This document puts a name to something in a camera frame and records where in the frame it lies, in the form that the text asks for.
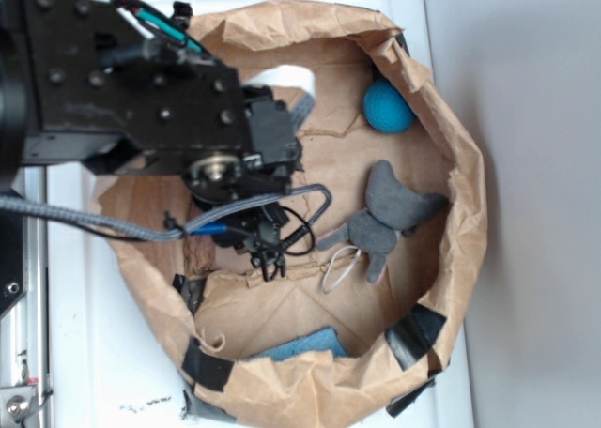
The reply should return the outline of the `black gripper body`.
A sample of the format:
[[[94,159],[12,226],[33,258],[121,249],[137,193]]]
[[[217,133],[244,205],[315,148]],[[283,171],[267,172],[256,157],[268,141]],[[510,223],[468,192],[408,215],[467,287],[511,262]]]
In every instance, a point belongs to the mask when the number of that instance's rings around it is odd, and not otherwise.
[[[265,86],[247,85],[243,93],[254,151],[241,156],[232,152],[206,155],[183,177],[194,203],[203,211],[259,194],[288,194],[291,176],[301,169],[297,132],[314,108],[314,96],[306,92],[288,108]],[[194,233],[212,237],[222,248],[247,252],[252,266],[269,282],[285,275],[285,245],[280,234],[288,222],[286,209],[269,203],[224,216]]]

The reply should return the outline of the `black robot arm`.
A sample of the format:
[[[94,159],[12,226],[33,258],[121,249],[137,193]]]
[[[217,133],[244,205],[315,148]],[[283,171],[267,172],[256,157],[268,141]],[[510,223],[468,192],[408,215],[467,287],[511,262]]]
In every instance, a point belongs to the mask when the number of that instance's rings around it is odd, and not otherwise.
[[[305,222],[281,237],[301,168],[297,133],[313,73],[283,66],[248,82],[142,0],[1,0],[1,188],[27,166],[81,163],[98,176],[182,178],[205,215],[165,232],[3,197],[8,212],[124,241],[213,235],[265,280],[285,274]]]

